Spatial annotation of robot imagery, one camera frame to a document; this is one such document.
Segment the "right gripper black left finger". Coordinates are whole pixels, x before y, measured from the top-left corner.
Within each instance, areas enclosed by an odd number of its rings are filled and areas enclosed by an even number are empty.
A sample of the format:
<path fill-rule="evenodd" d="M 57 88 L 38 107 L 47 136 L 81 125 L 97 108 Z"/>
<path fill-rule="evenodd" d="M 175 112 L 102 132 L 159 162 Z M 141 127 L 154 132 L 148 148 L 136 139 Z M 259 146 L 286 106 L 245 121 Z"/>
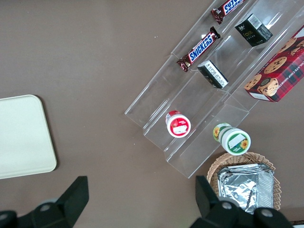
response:
<path fill-rule="evenodd" d="M 13 210 L 0 212 L 2 228 L 72 228 L 89 201 L 88 178 L 79 176 L 55 201 L 46 202 L 21 217 Z"/>

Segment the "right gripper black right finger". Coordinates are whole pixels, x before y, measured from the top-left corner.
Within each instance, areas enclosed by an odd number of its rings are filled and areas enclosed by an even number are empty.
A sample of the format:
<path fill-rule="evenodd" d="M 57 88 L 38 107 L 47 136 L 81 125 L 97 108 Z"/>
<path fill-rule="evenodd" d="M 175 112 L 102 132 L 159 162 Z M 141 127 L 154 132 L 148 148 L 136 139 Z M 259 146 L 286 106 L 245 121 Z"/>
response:
<path fill-rule="evenodd" d="M 257 208 L 245 212 L 232 202 L 220 201 L 205 176 L 196 176 L 195 197 L 201 217 L 192 228 L 291 228 L 293 225 L 279 211 Z"/>

